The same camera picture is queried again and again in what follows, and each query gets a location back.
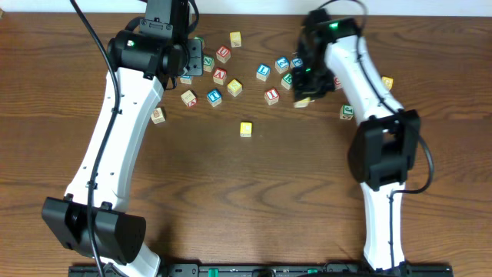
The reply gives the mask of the green R block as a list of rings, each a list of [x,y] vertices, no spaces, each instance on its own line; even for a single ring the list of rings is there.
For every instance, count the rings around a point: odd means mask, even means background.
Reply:
[[[287,89],[287,90],[290,90],[291,87],[292,87],[292,84],[293,84],[293,78],[292,78],[292,74],[291,73],[287,73],[286,75],[284,75],[282,77],[282,80],[281,80],[281,85]]]

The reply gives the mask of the yellow O block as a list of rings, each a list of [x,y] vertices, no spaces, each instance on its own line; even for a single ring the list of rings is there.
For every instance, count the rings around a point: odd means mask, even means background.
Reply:
[[[304,98],[300,101],[295,102],[294,107],[295,108],[305,108],[309,105],[310,102],[311,102],[310,98]]]

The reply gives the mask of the yellow C block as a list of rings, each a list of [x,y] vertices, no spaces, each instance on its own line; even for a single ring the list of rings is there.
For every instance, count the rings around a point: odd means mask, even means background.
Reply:
[[[253,124],[251,122],[242,122],[240,124],[240,136],[241,137],[251,137],[252,136],[252,127],[253,127]]]

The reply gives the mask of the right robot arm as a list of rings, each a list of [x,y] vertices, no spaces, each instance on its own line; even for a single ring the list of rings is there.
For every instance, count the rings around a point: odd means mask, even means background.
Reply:
[[[354,18],[332,19],[323,8],[309,12],[297,54],[294,100],[322,98],[340,84],[356,118],[347,159],[364,196],[364,260],[372,272],[403,275],[401,193],[414,166],[420,117],[385,87]]]

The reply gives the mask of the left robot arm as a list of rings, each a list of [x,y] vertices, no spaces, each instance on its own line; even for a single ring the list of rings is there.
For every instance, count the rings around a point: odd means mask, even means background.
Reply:
[[[62,199],[47,198],[42,219],[61,245],[95,260],[95,274],[156,276],[146,221],[129,215],[131,177],[151,115],[181,76],[203,73],[199,11],[190,0],[147,0],[99,50],[108,68],[104,101],[85,157]]]

